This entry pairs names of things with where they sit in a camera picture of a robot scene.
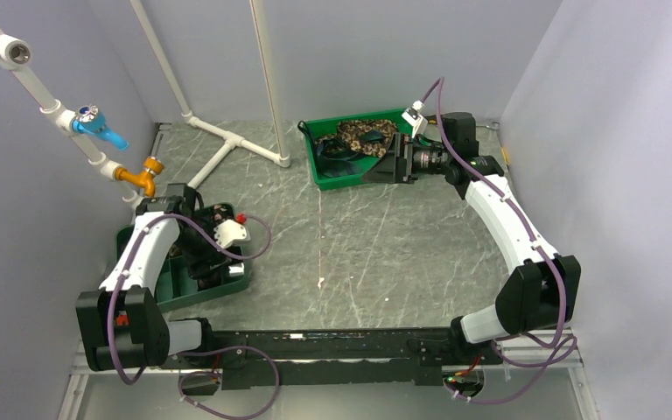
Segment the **dark orange patterned tie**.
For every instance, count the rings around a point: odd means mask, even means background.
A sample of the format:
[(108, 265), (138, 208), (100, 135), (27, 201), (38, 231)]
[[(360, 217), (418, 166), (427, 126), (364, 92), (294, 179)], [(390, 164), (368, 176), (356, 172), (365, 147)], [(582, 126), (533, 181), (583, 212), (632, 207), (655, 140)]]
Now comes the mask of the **dark orange patterned tie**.
[(197, 291), (209, 290), (222, 285), (223, 277), (232, 260), (222, 258), (192, 259), (188, 262), (188, 276), (195, 282)]

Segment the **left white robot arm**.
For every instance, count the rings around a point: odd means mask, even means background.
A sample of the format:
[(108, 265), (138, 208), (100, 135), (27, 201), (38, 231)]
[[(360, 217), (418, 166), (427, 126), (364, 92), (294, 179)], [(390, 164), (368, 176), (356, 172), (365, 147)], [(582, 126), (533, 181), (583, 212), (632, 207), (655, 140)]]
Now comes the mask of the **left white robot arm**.
[(163, 196), (141, 201), (115, 268), (97, 290), (82, 292), (76, 302), (91, 370), (157, 367), (178, 353), (196, 368), (214, 360), (217, 345), (209, 338), (208, 322), (165, 320), (155, 292), (172, 249), (198, 290), (220, 285), (235, 261), (208, 238), (232, 217), (231, 206), (218, 213), (205, 208), (200, 193), (183, 183), (169, 184)]

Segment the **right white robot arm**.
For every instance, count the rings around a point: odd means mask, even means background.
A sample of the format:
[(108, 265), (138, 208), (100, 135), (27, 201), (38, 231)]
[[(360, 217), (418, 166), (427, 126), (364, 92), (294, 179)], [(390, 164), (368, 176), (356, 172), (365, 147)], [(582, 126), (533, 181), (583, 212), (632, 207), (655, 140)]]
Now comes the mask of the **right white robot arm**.
[(424, 140), (427, 119), (407, 109), (409, 134), (394, 134), (386, 153), (362, 177), (368, 183), (411, 184), (423, 174), (444, 177), (485, 223), (509, 277), (488, 307), (455, 318), (447, 351), (458, 363), (480, 353), (481, 343), (555, 328), (553, 342), (572, 318), (581, 267), (561, 255), (534, 227), (513, 195), (498, 160), (480, 155), (474, 117), (466, 112), (437, 118), (440, 138)]

